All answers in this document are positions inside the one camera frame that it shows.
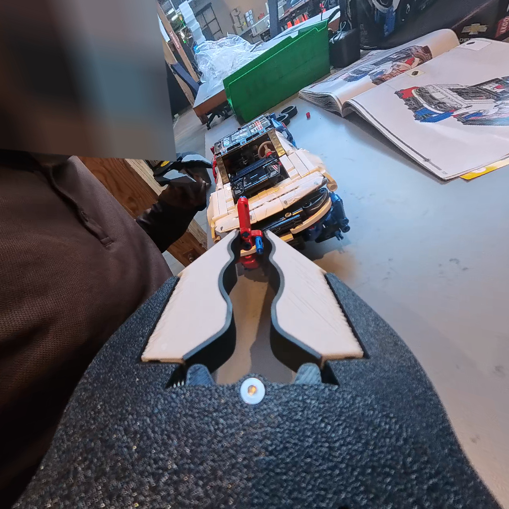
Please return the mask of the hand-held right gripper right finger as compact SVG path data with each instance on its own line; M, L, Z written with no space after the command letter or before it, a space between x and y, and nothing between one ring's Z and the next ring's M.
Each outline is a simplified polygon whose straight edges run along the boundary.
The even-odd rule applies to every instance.
M270 346L292 371L306 363L361 359L364 350L335 296L326 272L272 232L268 263L275 296Z

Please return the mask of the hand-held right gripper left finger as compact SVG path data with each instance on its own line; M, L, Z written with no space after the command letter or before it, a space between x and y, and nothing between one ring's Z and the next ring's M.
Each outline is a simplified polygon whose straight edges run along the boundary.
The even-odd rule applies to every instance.
M232 356L236 326L230 293L237 283L239 232L226 235L178 276L142 353L159 361L216 371Z

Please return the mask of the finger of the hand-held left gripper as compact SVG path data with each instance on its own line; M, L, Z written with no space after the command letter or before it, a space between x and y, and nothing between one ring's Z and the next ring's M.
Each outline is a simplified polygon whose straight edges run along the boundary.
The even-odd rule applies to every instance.
M212 162L194 152L176 152L176 159L170 162L170 169L177 171L199 171L212 168Z
M200 177L196 177L188 171L179 170L168 170L161 175L157 175L157 183L161 186L187 186L199 183L196 179L200 179Z

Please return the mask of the red beam assembly blue pins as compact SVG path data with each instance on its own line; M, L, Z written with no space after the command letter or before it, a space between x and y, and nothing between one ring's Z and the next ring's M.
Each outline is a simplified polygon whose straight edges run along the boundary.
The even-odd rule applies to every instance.
M261 256L264 253L264 234L261 230L254 230L251 227L251 215L248 198L241 196L237 202L237 211L240 228L240 238L245 251L255 249L256 254Z

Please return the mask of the toy race car model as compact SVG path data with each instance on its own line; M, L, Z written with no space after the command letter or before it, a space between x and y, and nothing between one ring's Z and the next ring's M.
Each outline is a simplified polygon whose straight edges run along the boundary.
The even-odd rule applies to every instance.
M237 202L248 198L251 227L288 245L342 240L350 231L337 183L322 160L298 148L276 113L260 115L213 141L215 190L207 222L212 242L239 229Z

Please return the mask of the person's left forearm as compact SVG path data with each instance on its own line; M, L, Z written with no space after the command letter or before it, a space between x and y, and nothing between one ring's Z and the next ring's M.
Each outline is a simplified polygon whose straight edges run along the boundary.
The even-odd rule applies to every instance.
M205 201L186 208L158 199L150 208L137 216L135 221L155 243L159 251L163 252L184 235L196 214L203 211L205 207Z

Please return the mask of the grey desk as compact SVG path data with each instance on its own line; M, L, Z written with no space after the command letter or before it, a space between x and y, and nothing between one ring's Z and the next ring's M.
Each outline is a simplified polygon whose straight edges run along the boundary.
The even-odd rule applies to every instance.
M356 114L297 95L290 132L336 180L351 230L304 254L406 342L475 469L508 508L508 167L442 182Z

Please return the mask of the person's left hand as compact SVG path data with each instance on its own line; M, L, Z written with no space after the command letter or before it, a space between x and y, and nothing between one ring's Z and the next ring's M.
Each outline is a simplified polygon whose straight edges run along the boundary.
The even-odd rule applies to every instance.
M166 185L158 201L184 210L204 210L207 205L209 183L200 177L199 183L187 186Z

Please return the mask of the dark blue office chair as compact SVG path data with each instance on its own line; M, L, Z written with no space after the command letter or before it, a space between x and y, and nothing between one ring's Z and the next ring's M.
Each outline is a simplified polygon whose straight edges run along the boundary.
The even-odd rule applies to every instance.
M194 100L201 84L195 81L180 63L166 64L166 73L172 115L176 116L189 107L193 109ZM207 129L210 129L215 117L228 118L230 116L232 116L232 109L227 102L199 120L201 124L207 126Z

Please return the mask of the clear plastic bag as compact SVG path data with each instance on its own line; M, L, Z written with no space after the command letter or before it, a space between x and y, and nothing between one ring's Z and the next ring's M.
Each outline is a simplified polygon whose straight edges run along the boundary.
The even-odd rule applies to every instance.
M251 44L233 34L202 42L195 49L194 59L206 93L216 92L225 78L265 51L262 43Z

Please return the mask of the green plastic bin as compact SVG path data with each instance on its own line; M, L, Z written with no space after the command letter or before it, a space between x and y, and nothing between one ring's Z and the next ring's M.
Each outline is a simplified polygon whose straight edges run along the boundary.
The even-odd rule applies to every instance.
M248 122L330 71L328 21L288 36L223 80L235 116Z

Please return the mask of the black tumbler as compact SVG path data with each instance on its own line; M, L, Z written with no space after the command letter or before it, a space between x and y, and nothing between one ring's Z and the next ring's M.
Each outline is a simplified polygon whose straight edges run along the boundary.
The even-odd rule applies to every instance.
M329 63L336 69L345 68L360 59L358 28L338 30L329 39Z

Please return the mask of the open instruction booklet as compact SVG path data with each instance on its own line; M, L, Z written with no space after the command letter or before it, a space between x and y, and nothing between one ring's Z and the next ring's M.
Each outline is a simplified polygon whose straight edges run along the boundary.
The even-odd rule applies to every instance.
M436 30L374 50L299 97L355 112L444 181L508 157L508 40L460 43Z

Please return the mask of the yellow paper sheet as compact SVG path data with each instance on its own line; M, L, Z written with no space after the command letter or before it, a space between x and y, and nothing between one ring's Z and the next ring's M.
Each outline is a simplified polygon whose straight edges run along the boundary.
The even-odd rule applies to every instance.
M467 172L467 173L461 175L460 178L465 181L470 181L470 180L478 178L482 175L487 175L488 173L496 171L500 168L504 168L505 166L508 166L508 157L506 157L505 159L499 160L497 162L494 162L492 164L489 164L483 168L479 168L479 169Z

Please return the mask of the toy car box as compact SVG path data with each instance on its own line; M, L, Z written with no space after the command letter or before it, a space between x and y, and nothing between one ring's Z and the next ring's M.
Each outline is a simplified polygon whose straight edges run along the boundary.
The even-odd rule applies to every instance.
M439 29L460 43L508 38L508 1L351 1L364 49L389 49Z

